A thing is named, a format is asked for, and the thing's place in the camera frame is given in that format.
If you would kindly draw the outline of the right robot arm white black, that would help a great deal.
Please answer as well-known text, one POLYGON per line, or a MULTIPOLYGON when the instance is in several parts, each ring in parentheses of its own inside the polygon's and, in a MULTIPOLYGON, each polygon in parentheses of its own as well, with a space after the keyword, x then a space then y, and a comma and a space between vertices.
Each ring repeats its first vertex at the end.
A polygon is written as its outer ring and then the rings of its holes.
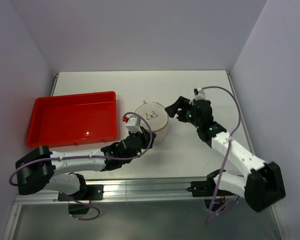
POLYGON ((211 149, 222 154, 241 173, 240 176, 225 170, 207 175, 203 186, 192 185, 187 190, 200 196, 227 193, 246 200, 252 210, 259 213, 286 197, 282 172, 275 162, 267 163, 255 156, 214 120, 211 102, 206 99, 179 97, 164 109, 169 117, 190 123, 199 138, 211 149))

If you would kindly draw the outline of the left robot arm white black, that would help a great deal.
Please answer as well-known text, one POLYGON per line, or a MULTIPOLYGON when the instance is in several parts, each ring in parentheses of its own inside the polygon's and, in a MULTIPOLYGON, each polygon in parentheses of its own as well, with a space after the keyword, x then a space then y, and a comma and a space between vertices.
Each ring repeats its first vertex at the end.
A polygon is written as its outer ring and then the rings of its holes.
POLYGON ((9 184, 18 188, 20 195, 31 195, 41 190, 57 191, 81 200, 88 188, 82 171, 114 171, 141 157, 152 148, 155 133, 145 130, 130 132, 128 136, 88 153, 62 153, 39 146, 15 163, 9 184))

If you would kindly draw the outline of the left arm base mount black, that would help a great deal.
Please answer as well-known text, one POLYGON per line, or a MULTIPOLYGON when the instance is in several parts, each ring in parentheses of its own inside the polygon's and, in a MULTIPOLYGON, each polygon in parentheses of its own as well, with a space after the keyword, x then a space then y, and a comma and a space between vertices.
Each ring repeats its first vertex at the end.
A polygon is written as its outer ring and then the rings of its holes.
POLYGON ((103 199, 104 186, 102 184, 88 184, 78 192, 66 196, 59 192, 57 201, 68 202, 68 213, 71 216, 82 218, 89 210, 95 210, 92 203, 103 199))

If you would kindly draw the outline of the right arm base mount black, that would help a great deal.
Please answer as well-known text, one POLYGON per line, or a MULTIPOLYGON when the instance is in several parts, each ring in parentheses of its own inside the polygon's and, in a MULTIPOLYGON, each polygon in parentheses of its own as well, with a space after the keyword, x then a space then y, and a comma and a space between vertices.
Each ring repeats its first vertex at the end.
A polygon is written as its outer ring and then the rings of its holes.
MULTIPOLYGON (((212 197, 214 194, 216 184, 214 180, 204 180, 204 181, 192 181, 190 187, 186 190, 192 194, 192 197, 212 197)), ((213 203, 212 211, 216 212, 219 208, 225 208, 226 197, 222 195, 222 191, 218 191, 217 198, 212 201, 212 199, 204 200, 205 206, 210 207, 210 203, 213 203)))

